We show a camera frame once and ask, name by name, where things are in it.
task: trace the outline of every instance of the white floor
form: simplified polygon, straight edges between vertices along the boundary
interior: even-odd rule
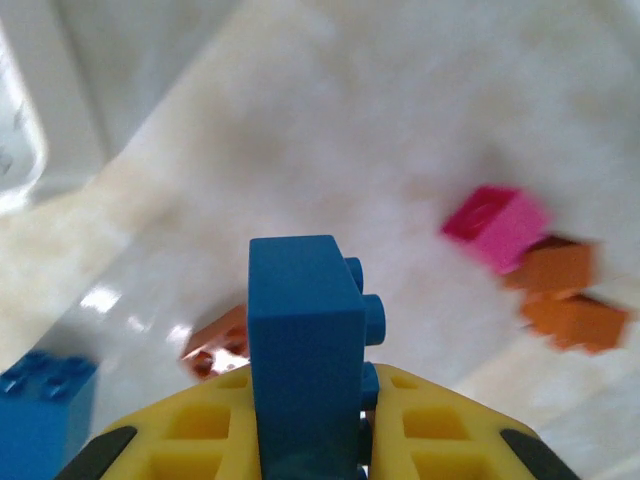
[[[177,354],[245,295],[250,238],[332,233],[385,302],[369,358],[528,422],[585,479],[640,478],[635,326],[558,354],[436,235],[477,184],[523,185],[603,242],[600,291],[640,306],[640,57],[611,18],[246,1],[94,183],[0,219],[0,368],[60,319],[41,345],[101,359],[103,428],[190,384]]]

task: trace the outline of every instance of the black rubber strip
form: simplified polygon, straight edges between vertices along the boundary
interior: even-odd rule
[[[502,430],[500,435],[536,480],[580,480],[539,438],[511,429]]]
[[[121,427],[94,438],[53,480],[100,480],[137,433]]]

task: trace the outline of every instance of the orange lego brick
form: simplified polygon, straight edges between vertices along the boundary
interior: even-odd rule
[[[558,328],[573,318],[573,305],[553,297],[527,295],[520,307],[531,329],[539,335],[552,335]]]
[[[180,358],[200,380],[248,363],[247,306],[238,305],[192,334]]]
[[[569,298],[590,287],[595,277],[595,243],[551,235],[523,257],[526,288],[532,294]]]
[[[571,317],[558,325],[554,345],[566,349],[582,345],[590,353],[616,348],[620,345],[630,312],[614,307],[587,295],[565,300]]]

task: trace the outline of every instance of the lego stud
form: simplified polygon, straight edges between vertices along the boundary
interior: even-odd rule
[[[27,377],[18,368],[7,370],[0,375],[0,392],[8,395],[19,394],[27,384]]]
[[[366,344],[380,345],[387,333],[386,318],[382,300],[377,295],[363,295],[367,319]]]
[[[353,277],[353,281],[356,282],[356,286],[360,293],[364,290],[364,273],[362,272],[362,263],[360,263],[360,259],[356,257],[345,258],[344,261],[347,263],[347,267],[351,271],[351,276]]]
[[[82,375],[88,372],[92,366],[93,365],[84,357],[69,357],[62,363],[60,369],[63,373]]]
[[[69,390],[69,379],[62,375],[54,375],[47,378],[42,385],[42,398],[48,400],[56,400],[64,397]]]
[[[42,350],[34,350],[27,353],[20,361],[20,367],[29,372],[43,370],[51,363],[51,356]]]

